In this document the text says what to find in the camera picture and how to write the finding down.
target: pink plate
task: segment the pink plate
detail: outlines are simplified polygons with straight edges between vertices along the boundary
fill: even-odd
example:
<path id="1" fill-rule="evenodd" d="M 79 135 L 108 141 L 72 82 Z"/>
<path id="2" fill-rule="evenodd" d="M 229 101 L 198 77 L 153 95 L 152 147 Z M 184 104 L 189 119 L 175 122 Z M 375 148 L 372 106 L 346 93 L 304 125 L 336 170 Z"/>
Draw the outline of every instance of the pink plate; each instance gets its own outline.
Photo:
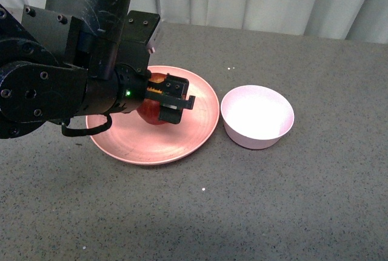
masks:
<path id="1" fill-rule="evenodd" d="M 153 126 L 146 123 L 137 111 L 111 114 L 112 127 L 91 137 L 108 155 L 138 165 L 170 163 L 191 154 L 210 137 L 219 118 L 217 95 L 201 77 L 169 66 L 150 66 L 149 70 L 187 78 L 190 82 L 187 96 L 196 98 L 193 110 L 184 110 L 179 124 Z M 105 122 L 102 115 L 86 117 L 88 128 Z"/>

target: black cylinder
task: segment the black cylinder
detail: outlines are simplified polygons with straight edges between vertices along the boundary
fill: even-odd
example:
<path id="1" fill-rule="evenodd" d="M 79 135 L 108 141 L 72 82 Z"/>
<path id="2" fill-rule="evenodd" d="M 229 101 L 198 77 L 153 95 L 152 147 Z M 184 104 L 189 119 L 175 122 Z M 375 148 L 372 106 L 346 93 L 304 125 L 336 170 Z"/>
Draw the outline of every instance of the black cylinder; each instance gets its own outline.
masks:
<path id="1" fill-rule="evenodd" d="M 47 10 L 85 22 L 83 32 L 119 43 L 130 0 L 46 0 Z"/>

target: apple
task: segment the apple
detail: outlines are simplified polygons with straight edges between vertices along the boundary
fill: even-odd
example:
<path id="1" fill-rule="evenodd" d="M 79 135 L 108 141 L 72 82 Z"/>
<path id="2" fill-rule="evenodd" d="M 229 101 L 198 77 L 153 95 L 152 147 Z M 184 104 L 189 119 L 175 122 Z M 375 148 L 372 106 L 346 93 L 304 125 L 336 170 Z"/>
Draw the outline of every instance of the apple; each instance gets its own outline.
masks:
<path id="1" fill-rule="evenodd" d="M 149 81 L 160 83 L 165 80 L 166 76 L 166 74 L 162 73 L 152 73 Z M 166 121 L 158 119 L 160 113 L 160 103 L 155 100 L 148 98 L 144 99 L 143 103 L 136 109 L 136 111 L 138 112 L 139 116 L 149 124 L 157 126 L 167 123 Z"/>

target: white bowl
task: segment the white bowl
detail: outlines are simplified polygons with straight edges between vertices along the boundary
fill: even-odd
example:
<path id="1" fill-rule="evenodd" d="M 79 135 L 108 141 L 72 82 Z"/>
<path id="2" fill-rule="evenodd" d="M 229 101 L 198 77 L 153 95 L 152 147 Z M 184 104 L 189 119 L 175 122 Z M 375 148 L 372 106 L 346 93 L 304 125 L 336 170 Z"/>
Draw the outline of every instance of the white bowl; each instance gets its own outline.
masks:
<path id="1" fill-rule="evenodd" d="M 256 85 L 229 91 L 222 99 L 221 114 L 228 136 L 249 149 L 271 147 L 294 121 L 292 106 L 282 95 Z"/>

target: screw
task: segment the screw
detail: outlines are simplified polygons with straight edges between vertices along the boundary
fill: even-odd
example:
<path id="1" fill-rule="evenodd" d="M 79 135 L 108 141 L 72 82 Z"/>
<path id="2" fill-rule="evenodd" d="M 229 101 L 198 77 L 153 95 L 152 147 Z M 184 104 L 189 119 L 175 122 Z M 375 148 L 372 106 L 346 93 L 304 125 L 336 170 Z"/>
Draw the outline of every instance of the screw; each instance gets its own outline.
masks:
<path id="1" fill-rule="evenodd" d="M 11 93 L 12 93 L 12 91 L 10 89 L 2 89 L 1 92 L 0 92 L 0 95 L 3 98 L 10 98 L 11 97 Z"/>
<path id="2" fill-rule="evenodd" d="M 4 19 L 6 17 L 7 17 L 7 12 L 5 11 L 5 9 L 0 8 L 0 19 Z"/>
<path id="3" fill-rule="evenodd" d="M 42 110 L 41 109 L 35 109 L 34 110 L 34 116 L 40 117 L 42 115 Z"/>
<path id="4" fill-rule="evenodd" d="M 27 42 L 22 46 L 22 51 L 27 55 L 31 55 L 34 52 L 34 47 L 29 42 Z"/>
<path id="5" fill-rule="evenodd" d="M 16 126 L 13 126 L 8 130 L 8 133 L 10 136 L 14 137 L 20 133 L 20 129 Z"/>
<path id="6" fill-rule="evenodd" d="M 59 21 L 61 24 L 67 24 L 67 18 L 66 18 L 66 16 L 60 14 L 60 15 L 58 15 L 57 19 L 58 19 L 58 21 Z"/>
<path id="7" fill-rule="evenodd" d="M 36 15 L 35 10 L 33 10 L 33 9 L 30 8 L 30 7 L 26 7 L 26 8 L 25 8 L 25 12 L 26 12 L 26 14 L 30 15 L 31 17 L 35 17 L 35 15 Z"/>
<path id="8" fill-rule="evenodd" d="M 42 80 L 47 80 L 49 78 L 49 73 L 47 72 L 41 72 L 41 79 Z"/>

